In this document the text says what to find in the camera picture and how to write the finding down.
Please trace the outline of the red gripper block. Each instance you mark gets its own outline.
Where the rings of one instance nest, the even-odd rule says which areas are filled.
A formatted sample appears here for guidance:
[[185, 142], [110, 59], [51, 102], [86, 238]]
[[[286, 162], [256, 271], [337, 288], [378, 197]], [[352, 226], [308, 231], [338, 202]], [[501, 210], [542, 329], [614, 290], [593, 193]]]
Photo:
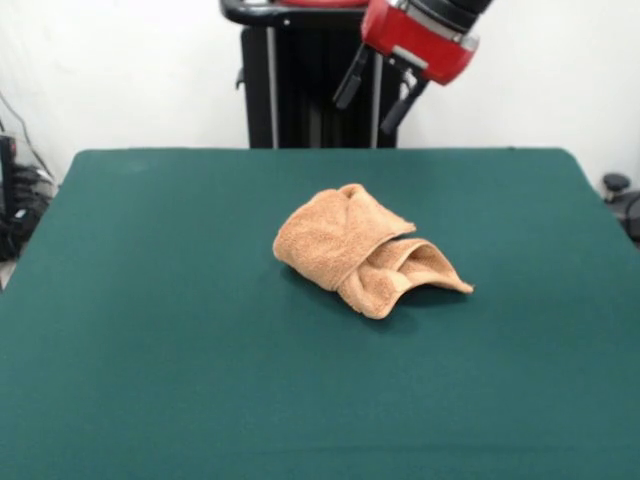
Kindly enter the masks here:
[[480, 18], [478, 1], [371, 1], [363, 22], [360, 46], [333, 101], [346, 109], [362, 83], [371, 48], [387, 58], [398, 58], [421, 78], [407, 87], [383, 119], [380, 129], [394, 133], [428, 81], [447, 85], [470, 64], [479, 47], [472, 28]]

